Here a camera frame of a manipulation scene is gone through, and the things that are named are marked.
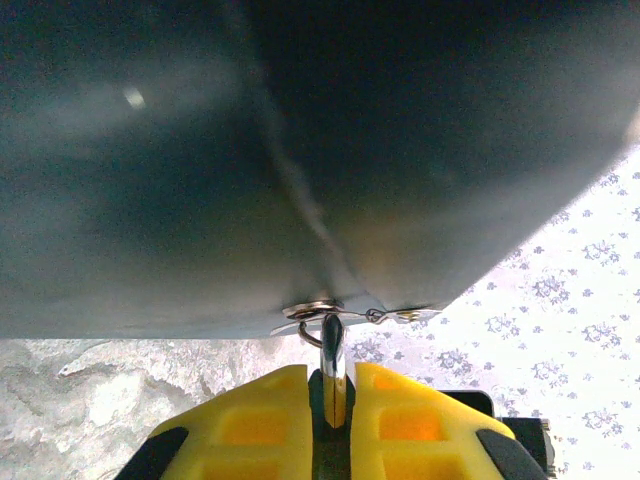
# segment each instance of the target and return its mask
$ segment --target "yellow plastic block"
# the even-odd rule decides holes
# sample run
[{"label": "yellow plastic block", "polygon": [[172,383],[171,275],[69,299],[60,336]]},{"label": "yellow plastic block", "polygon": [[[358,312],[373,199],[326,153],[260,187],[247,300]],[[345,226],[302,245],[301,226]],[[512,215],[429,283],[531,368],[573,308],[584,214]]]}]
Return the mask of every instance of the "yellow plastic block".
[{"label": "yellow plastic block", "polygon": [[502,480],[476,437],[503,423],[378,365],[356,364],[352,480]]},{"label": "yellow plastic block", "polygon": [[307,367],[291,365],[159,425],[189,431],[163,480],[311,480]]}]

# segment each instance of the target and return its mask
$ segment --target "floral wallpaper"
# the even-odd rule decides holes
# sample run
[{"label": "floral wallpaper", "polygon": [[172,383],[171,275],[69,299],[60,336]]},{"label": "floral wallpaper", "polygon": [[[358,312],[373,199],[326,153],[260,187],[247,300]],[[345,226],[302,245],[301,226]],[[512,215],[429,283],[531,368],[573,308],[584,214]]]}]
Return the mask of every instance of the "floral wallpaper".
[{"label": "floral wallpaper", "polygon": [[[639,158],[442,314],[351,327],[351,371],[484,390],[499,416],[550,419],[560,478],[640,478]],[[292,363],[317,368],[318,351],[295,336],[0,341],[0,480],[113,478],[158,423]]]}]

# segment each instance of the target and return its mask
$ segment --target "purple floral pattern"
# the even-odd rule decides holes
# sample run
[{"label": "purple floral pattern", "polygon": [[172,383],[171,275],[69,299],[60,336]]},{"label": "purple floral pattern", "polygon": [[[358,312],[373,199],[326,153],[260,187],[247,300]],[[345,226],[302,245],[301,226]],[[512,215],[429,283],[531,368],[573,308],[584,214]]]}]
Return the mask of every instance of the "purple floral pattern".
[{"label": "purple floral pattern", "polygon": [[368,339],[385,332],[375,342],[385,366],[440,389],[484,390],[498,415],[549,418],[559,478],[640,478],[638,158],[429,323],[352,327],[353,360],[372,358]]}]

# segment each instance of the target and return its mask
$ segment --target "curved metal surface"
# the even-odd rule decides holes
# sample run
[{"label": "curved metal surface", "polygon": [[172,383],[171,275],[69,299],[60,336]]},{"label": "curved metal surface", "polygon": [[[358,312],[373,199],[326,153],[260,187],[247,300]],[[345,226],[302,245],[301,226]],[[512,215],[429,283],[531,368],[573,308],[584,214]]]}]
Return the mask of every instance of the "curved metal surface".
[{"label": "curved metal surface", "polygon": [[640,21],[405,3],[3,6],[0,335],[450,303],[621,148]]}]

